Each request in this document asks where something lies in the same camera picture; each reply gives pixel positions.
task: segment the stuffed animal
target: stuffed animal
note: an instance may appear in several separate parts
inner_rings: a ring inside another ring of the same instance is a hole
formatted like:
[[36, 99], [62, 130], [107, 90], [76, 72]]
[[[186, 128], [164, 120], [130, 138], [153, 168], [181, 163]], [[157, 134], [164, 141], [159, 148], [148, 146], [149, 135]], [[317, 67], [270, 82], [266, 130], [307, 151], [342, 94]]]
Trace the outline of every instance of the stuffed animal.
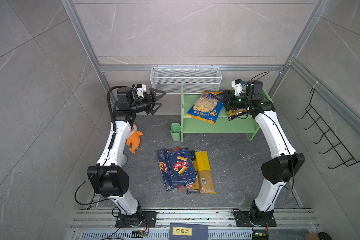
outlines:
[[130, 146], [132, 143], [132, 147], [129, 148], [129, 151], [131, 151], [132, 153], [136, 154], [135, 150], [139, 147], [140, 145], [140, 136], [143, 135], [142, 132], [138, 132], [137, 131], [137, 126], [136, 124], [134, 124], [132, 126], [131, 132], [128, 135], [128, 139], [127, 139], [127, 145]]

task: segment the robotic arm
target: robotic arm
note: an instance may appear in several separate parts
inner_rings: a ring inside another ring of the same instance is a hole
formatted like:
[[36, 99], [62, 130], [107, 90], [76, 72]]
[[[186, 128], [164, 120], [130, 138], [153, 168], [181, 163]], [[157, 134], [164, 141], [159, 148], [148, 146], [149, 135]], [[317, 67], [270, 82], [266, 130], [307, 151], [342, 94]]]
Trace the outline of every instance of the robotic arm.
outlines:
[[238, 93], [236, 89], [239, 79], [235, 83], [232, 82], [235, 92], [224, 91], [217, 94], [216, 99], [230, 110], [247, 109], [247, 114], [251, 114], [261, 127], [271, 150], [272, 160], [261, 166], [263, 185], [252, 202], [249, 216], [253, 225], [261, 226], [273, 218], [274, 203], [281, 189], [300, 169], [305, 158], [303, 154], [296, 153], [285, 136], [272, 102], [263, 99], [263, 83], [257, 80], [246, 82], [243, 86], [246, 87], [245, 94]]
[[[110, 104], [110, 94], [117, 89], [117, 99], [114, 108]], [[128, 190], [129, 176], [121, 168], [122, 153], [125, 142], [133, 126], [136, 113], [145, 111], [154, 115], [162, 106], [156, 103], [166, 92], [150, 88], [146, 92], [146, 85], [137, 84], [132, 88], [116, 86], [110, 88], [107, 103], [111, 116], [109, 137], [102, 155], [95, 166], [89, 166], [87, 175], [96, 194], [107, 197], [116, 204], [120, 217], [132, 227], [142, 223], [142, 210], [139, 202], [133, 198]]]

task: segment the white zip tie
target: white zip tie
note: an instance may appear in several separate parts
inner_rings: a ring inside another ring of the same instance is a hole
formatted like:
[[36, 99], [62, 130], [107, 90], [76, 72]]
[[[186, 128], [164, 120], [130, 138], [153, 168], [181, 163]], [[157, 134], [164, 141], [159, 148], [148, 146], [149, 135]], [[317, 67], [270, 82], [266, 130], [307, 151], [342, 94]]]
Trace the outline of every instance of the white zip tie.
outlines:
[[313, 85], [312, 88], [315, 88], [316, 84], [318, 84], [318, 83], [324, 83], [324, 82], [316, 81], [316, 83]]

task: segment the black hook rack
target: black hook rack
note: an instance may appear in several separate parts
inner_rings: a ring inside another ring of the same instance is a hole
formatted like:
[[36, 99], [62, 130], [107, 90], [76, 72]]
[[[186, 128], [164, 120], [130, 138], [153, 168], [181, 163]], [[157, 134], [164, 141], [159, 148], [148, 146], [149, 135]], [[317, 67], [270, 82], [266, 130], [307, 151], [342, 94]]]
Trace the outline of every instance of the black hook rack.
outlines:
[[[332, 129], [328, 126], [328, 124], [326, 123], [326, 121], [321, 117], [321, 115], [320, 115], [320, 114], [316, 111], [316, 109], [311, 105], [312, 97], [313, 97], [313, 94], [315, 93], [315, 89], [312, 88], [309, 93], [312, 93], [312, 95], [311, 95], [311, 99], [309, 100], [308, 106], [305, 108], [305, 113], [304, 113], [304, 115], [303, 115], [301, 118], [297, 118], [297, 119], [300, 120], [300, 119], [302, 119], [306, 114], [308, 114], [308, 115], [311, 117], [311, 119], [313, 120], [313, 123], [312, 123], [311, 126], [309, 126], [308, 128], [304, 128], [304, 129], [305, 129], [305, 130], [308, 130], [308, 129], [310, 129], [313, 125], [316, 125], [316, 126], [320, 129], [320, 131], [321, 131], [321, 133], [322, 133], [320, 140], [319, 140], [318, 142], [313, 142], [313, 143], [314, 143], [314, 144], [318, 144], [318, 143], [322, 140], [322, 138], [325, 137], [325, 138], [327, 139], [327, 141], [329, 142], [329, 144], [331, 145], [331, 148], [330, 148], [330, 149], [328, 149], [326, 152], [323, 152], [323, 153], [319, 152], [319, 154], [326, 154], [327, 152], [331, 151], [332, 149], [335, 150], [335, 152], [337, 153], [337, 155], [340, 157], [341, 161], [343, 162], [343, 163], [337, 165], [336, 167], [340, 167], [341, 165], [345, 165], [345, 166], [349, 167], [349, 166], [352, 166], [352, 165], [354, 165], [354, 164], [356, 164], [356, 163], [359, 163], [360, 160], [357, 161], [357, 160], [352, 156], [352, 154], [351, 154], [351, 153], [348, 151], [348, 149], [344, 146], [344, 144], [341, 142], [341, 140], [337, 137], [337, 135], [335, 134], [335, 132], [332, 131]], [[314, 111], [314, 112], [319, 116], [319, 118], [317, 118], [317, 119], [315, 120], [315, 119], [312, 117], [312, 115], [309, 113], [310, 110]], [[321, 127], [317, 124], [317, 121], [319, 121], [320, 119], [321, 119], [321, 120], [325, 123], [325, 125], [328, 127], [328, 130], [325, 131], [325, 132], [324, 132], [324, 131], [321, 129]], [[328, 139], [328, 137], [326, 136], [326, 134], [327, 134], [328, 132], [332, 132], [332, 134], [336, 137], [336, 139], [338, 140], [338, 143], [337, 143], [337, 144], [334, 145], [334, 144]], [[348, 160], [345, 161], [345, 160], [340, 156], [339, 152], [338, 152], [338, 151], [336, 150], [336, 148], [335, 148], [335, 147], [337, 147], [337, 146], [339, 146], [339, 145], [343, 146], [344, 149], [348, 152], [348, 154], [351, 156], [350, 159], [348, 159]]]

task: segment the green shelf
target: green shelf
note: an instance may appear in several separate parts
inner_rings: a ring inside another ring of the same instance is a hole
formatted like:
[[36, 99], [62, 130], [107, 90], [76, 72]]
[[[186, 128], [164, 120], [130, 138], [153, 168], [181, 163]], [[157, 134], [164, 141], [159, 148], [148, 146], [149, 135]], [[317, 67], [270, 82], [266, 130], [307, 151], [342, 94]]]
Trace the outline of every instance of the green shelf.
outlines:
[[[263, 88], [264, 99], [270, 101], [268, 93]], [[180, 126], [180, 136], [183, 142], [183, 135], [188, 133], [245, 133], [248, 141], [252, 141], [253, 137], [259, 130], [257, 122], [249, 115], [246, 119], [236, 118], [232, 121], [228, 120], [225, 108], [223, 108], [216, 120], [215, 125], [202, 121], [200, 119], [187, 117], [187, 112], [199, 98], [199, 94], [184, 94], [182, 86], [182, 120]]]

